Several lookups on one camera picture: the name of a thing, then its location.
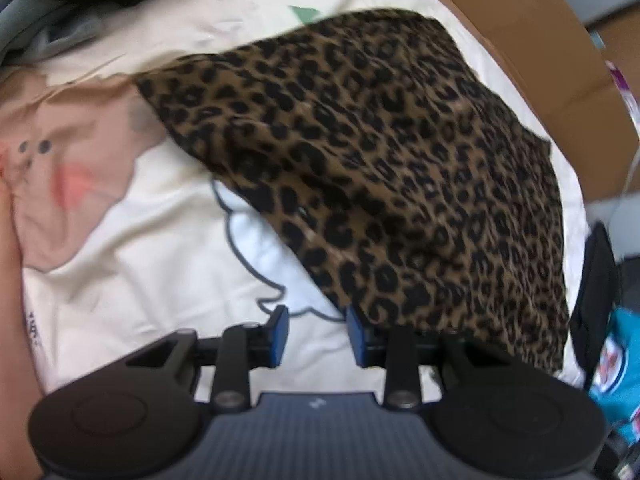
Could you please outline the teal printed garment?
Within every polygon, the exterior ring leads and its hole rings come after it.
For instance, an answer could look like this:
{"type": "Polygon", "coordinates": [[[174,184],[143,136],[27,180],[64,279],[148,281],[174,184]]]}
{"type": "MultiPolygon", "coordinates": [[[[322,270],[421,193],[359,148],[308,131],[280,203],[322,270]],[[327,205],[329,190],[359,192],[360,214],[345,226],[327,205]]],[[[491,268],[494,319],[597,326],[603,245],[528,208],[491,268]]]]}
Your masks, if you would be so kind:
{"type": "Polygon", "coordinates": [[[629,444],[639,442],[639,366],[639,315],[616,308],[589,393],[629,444]]]}

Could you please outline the brown cardboard sheet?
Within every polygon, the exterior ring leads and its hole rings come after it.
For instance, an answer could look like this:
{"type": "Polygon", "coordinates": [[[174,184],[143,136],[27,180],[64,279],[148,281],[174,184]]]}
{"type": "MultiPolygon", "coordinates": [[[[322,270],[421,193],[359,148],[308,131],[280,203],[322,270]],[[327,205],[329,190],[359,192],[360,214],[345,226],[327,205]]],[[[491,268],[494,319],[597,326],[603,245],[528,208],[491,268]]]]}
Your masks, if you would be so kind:
{"type": "Polygon", "coordinates": [[[518,88],[586,200],[639,188],[639,138],[588,32],[564,0],[439,0],[518,88]]]}

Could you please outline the black folded garment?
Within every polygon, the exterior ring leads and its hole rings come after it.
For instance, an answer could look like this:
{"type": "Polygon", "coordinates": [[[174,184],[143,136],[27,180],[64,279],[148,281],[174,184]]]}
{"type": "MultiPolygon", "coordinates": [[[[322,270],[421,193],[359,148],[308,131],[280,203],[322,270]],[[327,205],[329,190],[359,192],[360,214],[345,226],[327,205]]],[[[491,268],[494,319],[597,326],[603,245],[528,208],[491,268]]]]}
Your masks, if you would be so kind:
{"type": "Polygon", "coordinates": [[[586,240],[582,279],[570,316],[570,336],[576,361],[585,373],[585,391],[591,387],[618,296],[620,274],[612,244],[605,225],[597,222],[586,240]]]}

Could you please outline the leopard print garment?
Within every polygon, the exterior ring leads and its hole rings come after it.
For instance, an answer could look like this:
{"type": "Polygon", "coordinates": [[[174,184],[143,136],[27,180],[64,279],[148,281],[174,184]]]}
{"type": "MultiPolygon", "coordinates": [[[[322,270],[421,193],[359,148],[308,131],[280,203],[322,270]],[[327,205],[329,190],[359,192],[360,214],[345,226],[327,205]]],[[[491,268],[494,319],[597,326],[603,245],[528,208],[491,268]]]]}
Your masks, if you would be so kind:
{"type": "Polygon", "coordinates": [[[562,368],[570,312],[551,145],[439,21],[341,14],[134,83],[335,307],[562,368]]]}

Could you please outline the white cartoon bear bedsheet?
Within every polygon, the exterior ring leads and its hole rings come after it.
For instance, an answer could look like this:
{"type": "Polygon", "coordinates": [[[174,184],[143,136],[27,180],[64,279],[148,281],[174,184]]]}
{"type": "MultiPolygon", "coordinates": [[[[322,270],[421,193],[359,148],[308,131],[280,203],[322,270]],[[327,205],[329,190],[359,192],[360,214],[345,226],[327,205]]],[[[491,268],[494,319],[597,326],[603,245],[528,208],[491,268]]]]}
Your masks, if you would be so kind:
{"type": "Polygon", "coordinates": [[[24,255],[25,316],[52,391],[180,327],[216,336],[292,313],[282,365],[262,391],[373,391],[345,324],[267,223],[160,131],[129,75],[221,52],[346,11],[401,8],[439,20],[480,81],[537,136],[544,127],[480,37],[445,0],[146,0],[108,14],[91,44],[11,70],[1,149],[24,255]]]}

